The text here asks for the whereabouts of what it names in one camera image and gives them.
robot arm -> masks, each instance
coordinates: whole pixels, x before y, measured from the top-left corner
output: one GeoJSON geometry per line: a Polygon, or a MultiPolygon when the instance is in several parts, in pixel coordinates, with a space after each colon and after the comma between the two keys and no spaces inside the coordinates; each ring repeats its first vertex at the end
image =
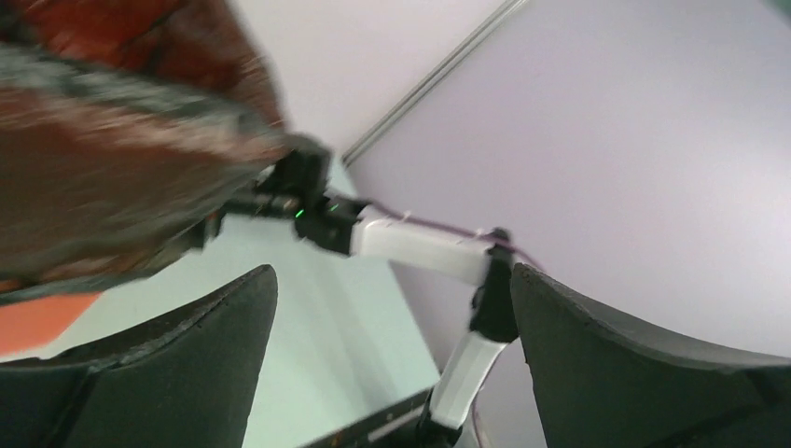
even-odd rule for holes
{"type": "Polygon", "coordinates": [[[423,411],[424,446],[453,446],[495,360],[519,337],[510,298],[515,262],[535,265],[508,232],[469,232],[398,214],[372,201],[326,190],[329,151],[298,137],[292,156],[242,191],[226,213],[293,219],[296,234],[346,257],[389,259],[477,287],[468,332],[458,343],[423,411]]]}

table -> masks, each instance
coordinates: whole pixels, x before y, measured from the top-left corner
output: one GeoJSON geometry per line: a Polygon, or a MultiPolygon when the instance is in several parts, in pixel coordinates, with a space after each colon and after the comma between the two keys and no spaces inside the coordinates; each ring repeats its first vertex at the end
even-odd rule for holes
{"type": "MultiPolygon", "coordinates": [[[[331,185],[354,194],[340,164],[331,185]]],[[[295,240],[287,222],[227,218],[220,236],[162,273],[105,292],[60,338],[19,357],[52,357],[194,301],[261,264],[278,305],[244,448],[322,439],[421,393],[437,368],[384,260],[344,259],[295,240]]]]}

orange object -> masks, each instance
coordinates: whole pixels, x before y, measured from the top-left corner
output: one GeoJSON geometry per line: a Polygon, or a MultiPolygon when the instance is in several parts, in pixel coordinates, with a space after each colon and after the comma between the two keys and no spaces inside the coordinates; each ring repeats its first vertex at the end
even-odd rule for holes
{"type": "Polygon", "coordinates": [[[0,357],[56,340],[100,295],[51,296],[0,307],[0,357]]]}

brown cloth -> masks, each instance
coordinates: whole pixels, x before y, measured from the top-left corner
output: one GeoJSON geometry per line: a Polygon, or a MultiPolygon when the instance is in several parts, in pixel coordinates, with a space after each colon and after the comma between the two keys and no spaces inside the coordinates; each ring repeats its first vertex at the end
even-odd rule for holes
{"type": "Polygon", "coordinates": [[[0,0],[0,292],[170,264],[283,137],[222,0],[0,0]]]}

white wall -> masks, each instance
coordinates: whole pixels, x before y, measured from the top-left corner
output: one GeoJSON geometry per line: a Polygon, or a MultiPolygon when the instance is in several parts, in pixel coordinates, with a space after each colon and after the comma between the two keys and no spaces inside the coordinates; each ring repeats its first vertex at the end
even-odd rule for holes
{"type": "Polygon", "coordinates": [[[273,61],[294,129],[345,151],[502,0],[230,0],[273,61]]]}
{"type": "MultiPolygon", "coordinates": [[[[501,225],[558,280],[791,357],[791,28],[758,0],[534,0],[352,166],[416,215],[501,225]]],[[[472,291],[396,272],[437,359],[472,291]]],[[[495,446],[543,446],[511,346],[495,446]]]]}

